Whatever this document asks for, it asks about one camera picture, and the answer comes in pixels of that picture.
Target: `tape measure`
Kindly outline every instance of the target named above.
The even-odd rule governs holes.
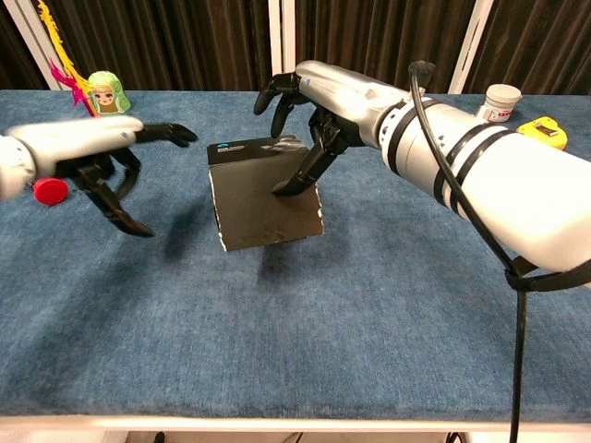
[[[556,120],[548,116],[537,118],[525,125],[519,126],[517,132],[520,132],[524,136],[535,138],[558,150],[564,150],[568,141],[566,132],[558,126]]]

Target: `green hair figure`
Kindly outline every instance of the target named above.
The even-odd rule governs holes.
[[[90,98],[98,114],[124,114],[131,107],[121,81],[112,72],[95,72],[88,81],[92,86]]]

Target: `blue carpet surface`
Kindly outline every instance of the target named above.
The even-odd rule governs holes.
[[[130,91],[130,114],[199,134],[134,147],[119,233],[70,187],[0,205],[0,415],[508,420],[516,298],[476,231],[350,149],[319,183],[325,234],[223,252],[207,145],[267,137],[256,93]],[[469,112],[481,96],[435,96]],[[68,92],[0,91],[0,131],[85,116]],[[310,142],[311,108],[285,134]],[[527,96],[591,159],[589,97]],[[591,421],[591,292],[530,296],[523,420]]]

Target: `red bottle cap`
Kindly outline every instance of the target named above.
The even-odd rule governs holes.
[[[59,178],[42,178],[33,185],[33,193],[43,205],[57,205],[67,197],[67,183]]]

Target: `dark curtain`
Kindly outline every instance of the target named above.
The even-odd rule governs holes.
[[[591,1],[497,0],[464,85],[525,94],[591,93]]]
[[[45,4],[84,78],[108,70],[127,90],[259,90],[271,76],[267,0]]]
[[[4,2],[0,3],[0,32],[0,90],[48,89]]]
[[[296,61],[316,59],[407,89],[408,65],[437,67],[447,92],[475,0],[297,0]]]

